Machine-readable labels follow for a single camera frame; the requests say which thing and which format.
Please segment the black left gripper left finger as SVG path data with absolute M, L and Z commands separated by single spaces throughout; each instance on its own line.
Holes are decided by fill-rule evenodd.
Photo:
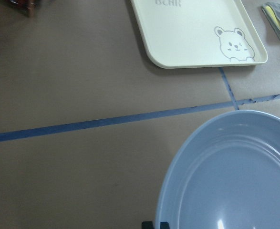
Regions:
M 143 221 L 141 224 L 141 229 L 153 229 L 152 221 Z

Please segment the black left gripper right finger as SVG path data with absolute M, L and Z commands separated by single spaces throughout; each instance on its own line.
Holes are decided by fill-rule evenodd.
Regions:
M 160 229 L 169 229 L 169 223 L 168 222 L 160 222 Z

